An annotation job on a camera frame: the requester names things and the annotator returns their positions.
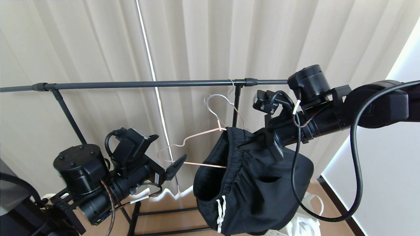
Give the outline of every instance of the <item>black fabric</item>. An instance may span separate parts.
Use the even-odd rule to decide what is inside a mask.
[[[228,127],[204,161],[227,168],[201,166],[194,178],[198,210],[213,230],[218,229],[216,200],[223,203],[225,195],[226,213],[221,228],[225,235],[263,235],[269,229],[279,230],[299,206],[291,189],[294,151],[285,148],[284,160],[276,162],[266,149],[241,151],[236,147],[252,136],[248,131]],[[296,189],[302,199],[313,174],[312,161],[299,155],[295,174]]]

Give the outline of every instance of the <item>black shorts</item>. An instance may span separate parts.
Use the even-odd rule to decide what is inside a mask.
[[[200,213],[210,228],[225,235],[279,230],[299,206],[291,189],[294,151],[285,148],[284,160],[276,162],[267,149],[241,151],[236,147],[252,136],[239,128],[227,128],[204,161],[227,168],[201,166],[194,178]],[[295,183],[300,199],[312,174],[312,161],[299,155]]]

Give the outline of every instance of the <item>white bag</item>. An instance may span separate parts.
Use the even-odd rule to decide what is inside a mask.
[[[315,194],[305,193],[302,200],[303,205],[313,212],[311,205],[312,198],[318,198],[321,202],[321,215],[324,211],[322,199]],[[264,236],[321,236],[319,220],[305,212],[301,207],[297,209],[292,220],[281,230],[269,230]]]

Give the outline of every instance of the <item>pink hanger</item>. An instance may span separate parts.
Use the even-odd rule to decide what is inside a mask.
[[[213,94],[213,95],[210,95],[210,96],[207,98],[207,102],[206,102],[207,109],[208,109],[211,113],[213,113],[213,114],[216,116],[216,118],[217,118],[217,125],[218,125],[218,127],[217,127],[217,128],[214,128],[214,129],[211,129],[211,130],[207,130],[207,131],[204,131],[204,132],[198,133],[198,134],[194,134],[194,135],[188,136],[188,137],[186,137],[186,138],[184,139],[184,142],[182,143],[182,145],[178,145],[178,144],[171,144],[171,145],[168,145],[168,146],[166,146],[166,147],[164,147],[164,148],[160,149],[160,150],[158,151],[158,153],[157,153],[157,157],[158,157],[158,159],[159,159],[159,160],[161,160],[161,161],[166,161],[166,162],[172,162],[172,163],[174,162],[174,161],[171,161],[171,160],[164,160],[164,159],[160,158],[160,152],[161,152],[162,150],[164,150],[165,148],[168,148],[168,147],[171,147],[171,146],[183,147],[183,146],[185,146],[185,141],[186,141],[186,140],[188,140],[188,139],[190,139],[190,138],[197,137],[197,136],[200,136],[200,135],[202,135],[202,134],[208,134],[208,133],[215,132],[215,131],[223,131],[223,130],[226,130],[226,128],[222,128],[222,127],[221,127],[221,125],[220,125],[220,122],[221,122],[221,121],[220,121],[219,116],[218,116],[216,113],[214,113],[214,112],[210,109],[210,107],[209,107],[209,105],[208,105],[209,99],[210,99],[210,98],[212,98],[212,97],[214,97],[214,96],[220,96],[220,97],[223,97],[224,99],[226,99],[226,101],[228,101],[228,102],[229,102],[229,104],[231,104],[231,105],[233,105],[233,106],[234,106],[234,104],[233,104],[233,103],[231,103],[231,102],[229,101],[229,99],[228,99],[228,98],[226,98],[225,96],[223,96],[223,95],[221,95],[221,94]],[[239,116],[240,116],[240,118],[242,119],[242,122],[244,123],[244,119],[243,119],[243,118],[242,118],[242,116],[239,114],[238,109],[237,109],[235,106],[234,106],[234,109],[236,110],[236,112],[238,113],[238,115],[239,115]],[[216,168],[226,168],[226,166],[221,166],[221,165],[211,165],[211,164],[202,164],[202,163],[194,163],[194,162],[184,162],[184,164],[189,164],[189,165],[202,165],[202,166],[209,166],[209,167],[216,167]]]

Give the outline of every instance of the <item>hanger hook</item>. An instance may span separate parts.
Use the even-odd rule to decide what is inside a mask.
[[[234,81],[229,79],[232,82],[232,90],[229,92],[229,95],[233,92],[234,88],[235,88],[235,84]]]
[[[216,118],[217,118],[217,120],[218,120],[218,121],[220,121],[219,116],[218,116],[218,115],[217,115],[217,114],[216,114],[213,110],[211,110],[211,109],[210,109],[210,107],[209,107],[209,99],[210,99],[211,97],[214,97],[214,96],[220,96],[220,97],[223,97],[224,99],[226,99],[226,101],[228,101],[228,103],[229,103],[229,104],[231,104],[231,105],[234,105],[234,104],[233,104],[233,103],[231,103],[227,97],[225,97],[224,95],[221,95],[221,94],[212,94],[212,95],[210,95],[210,96],[207,98],[207,101],[206,101],[207,109],[208,109],[211,113],[213,113],[213,114],[216,116]]]

